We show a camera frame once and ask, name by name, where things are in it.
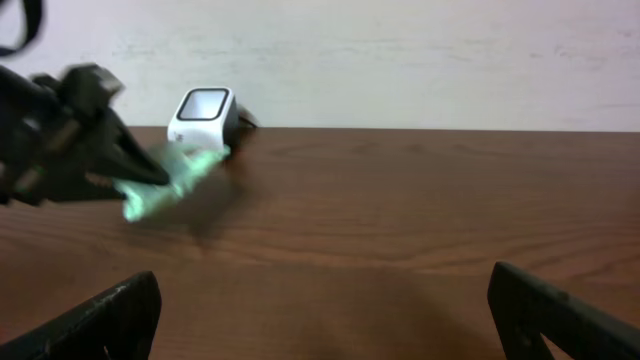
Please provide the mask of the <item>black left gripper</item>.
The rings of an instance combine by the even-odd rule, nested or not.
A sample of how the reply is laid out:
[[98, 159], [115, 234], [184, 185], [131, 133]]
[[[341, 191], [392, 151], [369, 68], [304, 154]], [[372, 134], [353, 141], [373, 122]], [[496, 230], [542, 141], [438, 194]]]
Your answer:
[[112, 178], [167, 185], [169, 174], [111, 108], [123, 83], [76, 65], [56, 79], [1, 68], [1, 203], [123, 200]]

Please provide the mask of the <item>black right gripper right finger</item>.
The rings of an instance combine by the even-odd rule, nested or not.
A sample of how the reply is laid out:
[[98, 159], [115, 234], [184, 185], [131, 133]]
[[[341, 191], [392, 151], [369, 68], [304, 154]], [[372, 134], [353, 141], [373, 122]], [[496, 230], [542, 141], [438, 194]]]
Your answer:
[[550, 340], [573, 359], [637, 359], [639, 329], [507, 262], [487, 300], [508, 359], [551, 359]]

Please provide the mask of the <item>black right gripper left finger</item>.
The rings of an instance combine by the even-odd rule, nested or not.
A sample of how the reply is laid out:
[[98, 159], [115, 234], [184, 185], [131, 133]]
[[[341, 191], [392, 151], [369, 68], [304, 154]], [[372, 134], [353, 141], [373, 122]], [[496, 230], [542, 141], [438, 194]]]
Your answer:
[[161, 309], [154, 273], [139, 272], [2, 344], [1, 358], [147, 359]]

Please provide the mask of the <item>green snack packet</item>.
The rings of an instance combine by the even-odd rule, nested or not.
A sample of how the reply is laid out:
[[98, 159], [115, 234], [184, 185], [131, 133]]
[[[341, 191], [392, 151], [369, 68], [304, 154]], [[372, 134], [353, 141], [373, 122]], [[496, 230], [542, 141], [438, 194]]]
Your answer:
[[196, 187], [231, 155], [231, 149], [226, 145], [205, 147], [167, 142], [149, 148], [149, 155], [169, 175], [167, 184], [113, 179], [114, 188], [126, 197], [122, 215], [129, 223], [151, 218], [193, 195]]

